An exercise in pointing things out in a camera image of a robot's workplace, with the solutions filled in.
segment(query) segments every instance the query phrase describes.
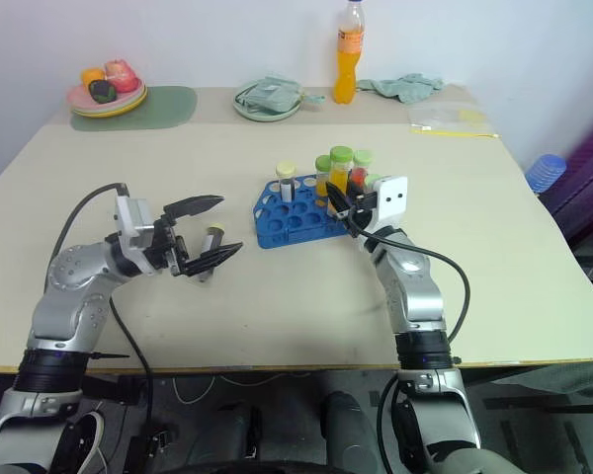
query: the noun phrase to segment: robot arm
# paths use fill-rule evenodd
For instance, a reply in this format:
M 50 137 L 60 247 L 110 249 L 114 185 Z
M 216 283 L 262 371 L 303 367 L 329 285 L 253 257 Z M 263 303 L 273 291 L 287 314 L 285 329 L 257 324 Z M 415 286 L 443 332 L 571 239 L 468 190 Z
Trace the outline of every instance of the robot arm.
M 165 268 L 174 276 L 190 277 L 241 248 L 241 243 L 225 245 L 191 260 L 183 238 L 174 232 L 177 218 L 204 212 L 222 200 L 190 197 L 165 206 L 154 221 L 145 200 L 118 196 L 116 233 L 100 243 L 65 249 L 51 261 L 18 375 L 0 403 L 0 464 L 50 468 L 65 419 L 77 411 L 83 375 L 118 286 Z M 46 419 L 42 428 L 40 419 Z M 35 433 L 29 436 L 36 439 L 30 449 L 16 444 L 24 432 Z
M 429 260 L 411 250 L 415 246 L 397 227 L 406 209 L 407 179 L 381 178 L 365 191 L 350 184 L 347 196 L 330 183 L 327 190 L 338 218 L 361 250 L 371 254 L 384 288 L 400 363 L 397 386 L 406 396 L 391 413 L 402 463 L 413 473 L 476 472 L 471 465 L 488 473 L 521 472 L 480 449 L 462 376 L 453 366 L 443 299 Z

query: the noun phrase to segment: blue plastic cup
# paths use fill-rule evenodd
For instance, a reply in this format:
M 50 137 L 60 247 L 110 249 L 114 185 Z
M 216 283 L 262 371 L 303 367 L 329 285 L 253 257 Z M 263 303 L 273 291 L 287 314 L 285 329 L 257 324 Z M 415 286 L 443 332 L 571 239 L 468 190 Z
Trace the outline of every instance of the blue plastic cup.
M 525 179 L 534 193 L 548 190 L 566 171 L 566 162 L 557 155 L 543 155 L 525 173 Z

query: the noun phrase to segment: pink plate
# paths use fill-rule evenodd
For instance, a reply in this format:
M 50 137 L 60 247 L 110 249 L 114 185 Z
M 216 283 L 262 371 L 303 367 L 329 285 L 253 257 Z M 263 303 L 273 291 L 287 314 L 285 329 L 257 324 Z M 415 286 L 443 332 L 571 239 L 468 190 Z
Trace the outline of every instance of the pink plate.
M 143 86 L 143 82 L 140 81 L 138 82 L 138 87 L 136 89 L 131 92 L 121 92 L 117 95 L 115 101 L 109 102 L 108 104 L 98 104 L 92 97 L 90 97 L 90 93 L 86 91 L 83 84 L 80 84 L 68 91 L 66 99 L 68 100 L 70 107 L 74 107 L 75 109 L 87 113 L 100 112 L 101 110 L 116 109 L 130 104 L 144 92 Z

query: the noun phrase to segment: green placemat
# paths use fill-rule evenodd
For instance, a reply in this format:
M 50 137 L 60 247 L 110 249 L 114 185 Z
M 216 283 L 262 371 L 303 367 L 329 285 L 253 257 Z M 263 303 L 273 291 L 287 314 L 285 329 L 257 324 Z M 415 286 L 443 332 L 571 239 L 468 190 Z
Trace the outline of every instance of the green placemat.
M 189 87 L 150 87 L 145 101 L 133 111 L 107 118 L 88 118 L 73 114 L 70 124 L 79 131 L 169 128 L 188 121 L 197 103 L 196 91 Z

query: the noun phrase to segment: white wall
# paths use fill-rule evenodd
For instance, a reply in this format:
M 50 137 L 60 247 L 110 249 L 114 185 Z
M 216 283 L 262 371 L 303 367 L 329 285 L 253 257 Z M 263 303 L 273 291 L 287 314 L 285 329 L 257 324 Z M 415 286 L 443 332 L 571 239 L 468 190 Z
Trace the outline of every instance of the white wall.
M 0 172 L 86 66 L 149 84 L 235 86 L 268 71 L 334 79 L 344 0 L 0 0 Z M 593 124 L 593 0 L 365 0 L 359 77 L 467 85 L 522 166 Z

